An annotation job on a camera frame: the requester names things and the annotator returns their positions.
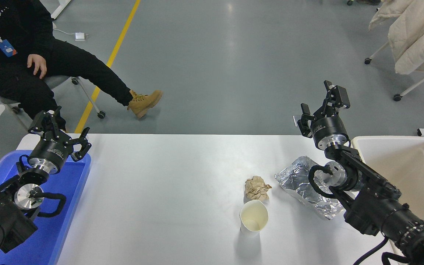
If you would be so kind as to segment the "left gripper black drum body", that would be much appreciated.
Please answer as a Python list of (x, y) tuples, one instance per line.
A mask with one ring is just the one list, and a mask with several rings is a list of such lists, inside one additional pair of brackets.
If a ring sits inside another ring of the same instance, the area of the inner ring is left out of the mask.
[(66, 139), (41, 139), (31, 152), (31, 167), (42, 170), (61, 170), (67, 161), (69, 154), (73, 152), (72, 147), (68, 147)]

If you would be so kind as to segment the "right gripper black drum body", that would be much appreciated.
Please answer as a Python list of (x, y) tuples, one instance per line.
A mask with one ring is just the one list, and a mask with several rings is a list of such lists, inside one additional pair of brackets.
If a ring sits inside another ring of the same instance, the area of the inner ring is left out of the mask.
[(311, 135), (315, 145), (344, 145), (349, 137), (339, 115), (314, 117)]

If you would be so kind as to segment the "person's left hand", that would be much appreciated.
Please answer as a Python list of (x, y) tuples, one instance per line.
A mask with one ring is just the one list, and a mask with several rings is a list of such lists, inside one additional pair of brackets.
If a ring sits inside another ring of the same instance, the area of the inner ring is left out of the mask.
[(39, 75), (43, 79), (47, 74), (47, 62), (44, 57), (37, 54), (29, 54), (27, 57), (27, 68), (33, 68), (33, 75)]

